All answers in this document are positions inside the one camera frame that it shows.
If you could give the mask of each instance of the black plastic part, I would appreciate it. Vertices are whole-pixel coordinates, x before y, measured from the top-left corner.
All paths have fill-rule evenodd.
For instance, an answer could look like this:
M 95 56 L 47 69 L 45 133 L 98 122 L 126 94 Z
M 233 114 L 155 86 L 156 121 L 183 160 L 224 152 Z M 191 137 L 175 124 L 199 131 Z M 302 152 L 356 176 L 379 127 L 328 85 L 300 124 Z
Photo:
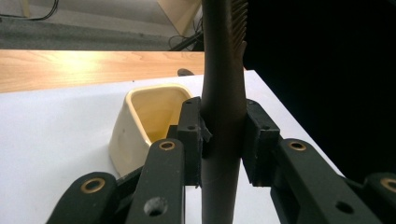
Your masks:
M 107 173 L 90 173 L 73 182 L 55 206 L 47 223 L 111 223 L 118 205 L 116 178 Z
M 396 174 L 368 175 L 361 197 L 384 224 L 396 222 Z
M 271 187 L 275 161 L 272 151 L 281 139 L 280 130 L 255 101 L 247 100 L 247 119 L 242 160 L 254 187 Z
M 154 142 L 134 193 L 129 224 L 184 223 L 184 149 L 180 141 Z
M 205 75 L 201 117 L 213 137 L 201 160 L 203 223 L 233 223 L 247 113 L 244 66 L 246 1 L 203 0 Z
M 300 205 L 297 223 L 381 223 L 310 144 L 285 139 L 274 155 Z M 276 211 L 282 209 L 280 204 L 289 203 L 273 200 L 277 200 Z
M 194 97 L 185 101 L 181 107 L 177 126 L 177 139 L 185 150 L 185 185 L 201 185 L 201 98 Z
M 273 199 L 280 223 L 297 223 L 300 205 L 297 203 L 297 200 L 292 192 L 283 189 L 272 188 L 271 198 Z
M 194 73 L 187 68 L 179 68 L 177 70 L 177 76 L 178 77 L 194 76 Z
M 142 170 L 143 166 L 117 180 L 120 203 L 111 223 L 125 222 Z
M 177 125 L 169 125 L 166 138 L 177 138 Z

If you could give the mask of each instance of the dark background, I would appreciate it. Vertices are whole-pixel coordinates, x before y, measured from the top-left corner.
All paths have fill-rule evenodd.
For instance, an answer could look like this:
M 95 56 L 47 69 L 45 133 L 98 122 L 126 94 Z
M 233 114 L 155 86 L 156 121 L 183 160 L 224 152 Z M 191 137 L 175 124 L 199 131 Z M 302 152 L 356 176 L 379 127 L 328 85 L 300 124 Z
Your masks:
M 246 69 L 347 178 L 396 173 L 396 3 L 248 3 Z

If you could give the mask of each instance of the black cable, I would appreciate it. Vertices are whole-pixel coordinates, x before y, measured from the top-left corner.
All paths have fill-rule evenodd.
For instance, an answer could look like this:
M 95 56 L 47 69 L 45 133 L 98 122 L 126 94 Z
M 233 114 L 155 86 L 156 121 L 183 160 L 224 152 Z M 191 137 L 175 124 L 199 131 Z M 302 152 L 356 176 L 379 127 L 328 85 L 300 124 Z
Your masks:
M 194 30 L 194 34 L 192 36 L 186 37 L 184 35 L 173 35 L 173 36 L 171 36 L 168 39 L 168 46 L 170 48 L 170 51 L 181 50 L 180 48 L 184 48 L 184 49 L 187 49 L 187 50 L 192 50 L 192 49 L 189 49 L 190 45 L 192 45 L 196 41 L 202 42 L 198 37 L 201 36 L 200 33 L 203 30 L 203 17 L 201 16 L 200 20 L 198 20 L 198 23 L 197 23 L 196 27 L 195 27 L 195 21 L 193 21 L 192 22 L 192 27 L 193 27 L 193 30 Z M 172 47 L 171 41 L 175 37 L 181 37 L 182 40 L 181 40 L 181 42 L 178 45 Z M 188 46 L 186 46 L 186 44 L 183 43 L 184 41 L 187 41 L 190 44 Z
M 49 17 L 51 17 L 57 11 L 58 4 L 59 4 L 59 0 L 54 0 L 51 11 L 49 12 L 49 14 L 47 14 L 44 17 L 25 18 L 25 17 L 22 17 L 22 16 L 13 16 L 13 15 L 0 14 L 0 18 L 11 18 L 11 19 L 17 19 L 17 20 L 23 20 L 23 21 L 44 21 L 44 20 L 48 19 Z

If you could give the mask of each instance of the screw hole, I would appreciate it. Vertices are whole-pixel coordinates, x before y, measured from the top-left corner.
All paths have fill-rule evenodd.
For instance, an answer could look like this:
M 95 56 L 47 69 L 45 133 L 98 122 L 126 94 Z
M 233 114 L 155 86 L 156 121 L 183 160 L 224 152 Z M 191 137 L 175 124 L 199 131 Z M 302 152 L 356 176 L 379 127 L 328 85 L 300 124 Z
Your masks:
M 306 146 L 301 144 L 301 143 L 299 143 L 299 142 L 290 142 L 289 143 L 289 147 L 291 147 L 292 149 L 297 150 L 297 151 L 306 150 Z
M 165 198 L 152 198 L 146 201 L 143 210 L 149 217 L 157 217 L 166 212 L 168 209 L 168 203 Z
M 381 184 L 384 188 L 396 193 L 396 179 L 382 178 Z
M 353 213 L 353 208 L 347 203 L 337 202 L 335 204 L 335 207 L 343 213 L 347 213 L 347 214 Z
M 160 143 L 160 149 L 162 149 L 162 150 L 167 151 L 167 150 L 172 150 L 174 148 L 175 148 L 175 143 L 173 143 L 173 142 L 162 142 L 162 143 Z
M 84 193 L 95 193 L 96 191 L 99 191 L 100 189 L 103 188 L 103 186 L 105 185 L 106 181 L 103 178 L 92 178 L 89 179 L 87 181 L 85 181 L 82 185 L 81 185 L 81 191 Z

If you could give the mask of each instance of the black rod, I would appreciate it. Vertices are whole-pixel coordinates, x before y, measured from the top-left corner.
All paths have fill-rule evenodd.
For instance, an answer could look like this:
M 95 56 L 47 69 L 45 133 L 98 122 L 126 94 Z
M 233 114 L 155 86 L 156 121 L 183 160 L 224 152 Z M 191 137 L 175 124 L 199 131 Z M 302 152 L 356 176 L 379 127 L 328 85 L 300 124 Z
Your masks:
M 233 29 L 246 19 L 246 11 L 237 10 L 238 2 L 241 1 L 202 1 L 205 75 L 201 116 L 213 134 L 204 144 L 201 160 L 205 224 L 233 223 L 247 113 L 242 62 L 246 42 L 243 41 L 245 35 L 241 34 L 245 29 Z

